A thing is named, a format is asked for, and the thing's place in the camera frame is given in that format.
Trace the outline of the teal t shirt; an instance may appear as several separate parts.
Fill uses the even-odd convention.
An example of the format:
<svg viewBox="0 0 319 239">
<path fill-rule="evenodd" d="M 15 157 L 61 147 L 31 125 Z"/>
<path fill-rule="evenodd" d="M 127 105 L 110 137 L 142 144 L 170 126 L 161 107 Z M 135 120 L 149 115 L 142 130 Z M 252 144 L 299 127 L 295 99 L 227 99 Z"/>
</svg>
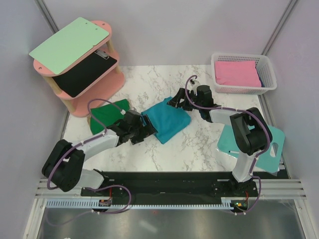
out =
<svg viewBox="0 0 319 239">
<path fill-rule="evenodd" d="M 191 123 L 191 117 L 187 112 L 167 104 L 171 99 L 172 97 L 165 98 L 162 102 L 141 113 L 148 116 L 152 125 L 157 130 L 155 137 L 161 144 L 167 143 Z"/>
</svg>

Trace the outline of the green t shirt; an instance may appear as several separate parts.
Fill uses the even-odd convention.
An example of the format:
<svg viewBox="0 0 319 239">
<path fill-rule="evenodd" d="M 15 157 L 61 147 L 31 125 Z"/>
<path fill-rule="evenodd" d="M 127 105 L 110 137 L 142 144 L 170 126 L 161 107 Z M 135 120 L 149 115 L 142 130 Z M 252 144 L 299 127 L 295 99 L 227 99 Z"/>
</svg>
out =
<svg viewBox="0 0 319 239">
<path fill-rule="evenodd" d="M 97 118 L 104 126 L 110 126 L 114 124 L 117 120 L 121 120 L 124 116 L 121 114 L 121 110 L 129 110 L 130 103 L 127 99 L 122 99 L 117 102 L 114 102 L 119 109 L 111 104 L 107 104 L 101 107 L 92 108 L 92 104 L 90 104 L 90 109 L 92 115 Z M 95 119 L 90 118 L 90 130 L 93 135 L 101 133 L 104 130 L 104 127 L 96 122 Z"/>
</svg>

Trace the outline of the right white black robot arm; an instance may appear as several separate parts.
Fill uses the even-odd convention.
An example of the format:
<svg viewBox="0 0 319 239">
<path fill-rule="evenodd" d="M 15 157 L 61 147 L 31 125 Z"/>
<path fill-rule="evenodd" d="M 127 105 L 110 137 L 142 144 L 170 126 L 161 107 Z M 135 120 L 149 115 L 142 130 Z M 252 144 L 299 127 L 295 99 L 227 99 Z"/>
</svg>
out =
<svg viewBox="0 0 319 239">
<path fill-rule="evenodd" d="M 231 126 L 239 155 L 231 178 L 223 185 L 231 196 L 240 196 L 253 186 L 253 169 L 259 155 L 269 148 L 272 140 L 272 134 L 256 107 L 236 110 L 215 104 L 208 85 L 200 85 L 196 91 L 180 88 L 167 104 L 185 111 L 198 110 L 207 122 Z"/>
</svg>

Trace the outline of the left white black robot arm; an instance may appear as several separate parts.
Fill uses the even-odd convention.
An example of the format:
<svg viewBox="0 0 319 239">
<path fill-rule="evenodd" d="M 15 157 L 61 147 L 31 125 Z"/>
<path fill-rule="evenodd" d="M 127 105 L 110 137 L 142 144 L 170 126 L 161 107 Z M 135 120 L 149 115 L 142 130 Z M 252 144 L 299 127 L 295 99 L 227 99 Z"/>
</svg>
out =
<svg viewBox="0 0 319 239">
<path fill-rule="evenodd" d="M 87 159 L 127 141 L 131 144 L 140 143 L 157 132 L 147 115 L 128 110 L 122 119 L 90 138 L 77 143 L 59 140 L 41 171 L 47 178 L 47 189 L 70 191 L 79 183 Z"/>
</svg>

